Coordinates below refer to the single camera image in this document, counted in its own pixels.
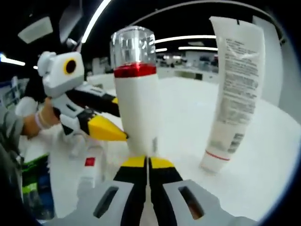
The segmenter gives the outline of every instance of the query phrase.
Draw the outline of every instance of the yellow eye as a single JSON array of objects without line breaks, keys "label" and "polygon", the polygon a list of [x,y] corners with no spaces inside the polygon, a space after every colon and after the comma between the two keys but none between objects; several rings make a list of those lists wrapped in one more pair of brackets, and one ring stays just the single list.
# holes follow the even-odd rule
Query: yellow eye
[{"label": "yellow eye", "polygon": [[64,63],[64,73],[66,75],[70,75],[75,71],[76,68],[76,62],[75,60],[72,59],[68,59],[65,63]]}]

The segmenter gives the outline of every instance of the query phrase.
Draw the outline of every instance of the ceiling light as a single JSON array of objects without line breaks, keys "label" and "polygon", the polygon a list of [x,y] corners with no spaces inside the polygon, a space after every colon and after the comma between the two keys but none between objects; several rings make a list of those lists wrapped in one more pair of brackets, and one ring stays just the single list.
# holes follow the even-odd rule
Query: ceiling light
[{"label": "ceiling light", "polygon": [[104,9],[108,6],[108,4],[111,2],[111,0],[103,0],[102,3],[100,3],[99,7],[97,8],[96,12],[94,13],[93,17],[91,18],[88,27],[86,28],[86,31],[84,33],[83,38],[81,39],[82,43],[85,43],[88,39],[88,36],[90,32],[92,31],[93,26],[95,25],[98,17],[102,14]]},{"label": "ceiling light", "polygon": [[167,51],[167,48],[158,48],[156,49],[156,52],[164,52]]},{"label": "ceiling light", "polygon": [[195,47],[195,46],[182,46],[178,48],[179,50],[212,50],[217,51],[218,48],[213,47]]},{"label": "ceiling light", "polygon": [[0,61],[3,63],[9,63],[9,64],[20,65],[20,66],[25,65],[25,63],[22,61],[6,58],[6,56],[4,54],[0,54]]},{"label": "ceiling light", "polygon": [[174,41],[174,40],[183,40],[183,39],[216,39],[216,36],[215,35],[186,35],[186,36],[171,37],[166,39],[158,39],[155,40],[155,43]]}]

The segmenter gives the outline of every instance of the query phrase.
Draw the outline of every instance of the gray gripper base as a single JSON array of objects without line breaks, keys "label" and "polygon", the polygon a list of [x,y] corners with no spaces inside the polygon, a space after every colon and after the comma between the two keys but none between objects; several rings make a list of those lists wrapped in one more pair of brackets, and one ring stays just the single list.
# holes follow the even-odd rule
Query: gray gripper base
[{"label": "gray gripper base", "polygon": [[[133,188],[133,184],[120,181],[105,181],[79,197],[77,209],[64,218],[55,218],[45,226],[120,226],[122,214]],[[117,190],[107,211],[100,217],[94,216],[98,205],[102,205],[108,192]]]},{"label": "gray gripper base", "polygon": [[[218,198],[192,180],[184,180],[163,185],[172,204],[177,226],[254,226],[256,221],[245,217],[234,217],[224,211]],[[204,215],[193,219],[188,205],[180,191],[187,188]]]}]

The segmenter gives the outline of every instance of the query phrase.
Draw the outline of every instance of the ceiling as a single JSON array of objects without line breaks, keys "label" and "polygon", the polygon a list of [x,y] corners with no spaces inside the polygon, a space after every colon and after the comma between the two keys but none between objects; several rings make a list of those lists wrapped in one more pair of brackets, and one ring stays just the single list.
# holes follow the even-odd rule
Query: ceiling
[{"label": "ceiling", "polygon": [[[33,69],[38,55],[43,51],[64,52],[59,42],[58,23],[64,9],[72,0],[27,0],[7,1],[5,7],[0,8],[0,52],[6,57],[26,62],[25,66],[0,63],[0,81],[5,81],[13,75],[29,77],[36,74]],[[91,17],[101,3],[101,0],[83,0],[83,17],[72,31],[70,37],[79,40],[83,35]],[[185,0],[112,0],[101,14],[93,27],[86,43],[82,46],[82,55],[85,62],[94,57],[109,56],[110,36],[117,30],[132,24],[139,18],[156,10],[187,2]],[[256,1],[240,1],[266,10],[263,3]],[[17,34],[32,20],[49,15],[54,32],[45,38],[26,44]],[[270,18],[256,10],[243,6],[224,3],[201,3],[177,7],[157,13],[135,25],[144,26],[155,33],[156,39],[169,38],[182,35],[214,35],[209,21],[210,16],[224,16],[251,22],[256,15],[266,20]],[[188,46],[192,40],[179,40],[159,43],[156,48],[168,48],[169,51],[177,50],[179,46]],[[206,47],[216,47],[215,40],[202,40]]]}]

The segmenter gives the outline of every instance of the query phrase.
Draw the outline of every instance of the clear plastic cap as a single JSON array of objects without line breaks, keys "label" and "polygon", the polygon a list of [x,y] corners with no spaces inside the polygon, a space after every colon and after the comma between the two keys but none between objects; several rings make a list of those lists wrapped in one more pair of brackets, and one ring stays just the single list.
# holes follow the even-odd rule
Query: clear plastic cap
[{"label": "clear plastic cap", "polygon": [[200,167],[211,173],[218,173],[229,161],[215,158],[205,152]]},{"label": "clear plastic cap", "polygon": [[112,68],[131,63],[156,64],[155,35],[144,27],[130,26],[115,32],[110,48]]}]

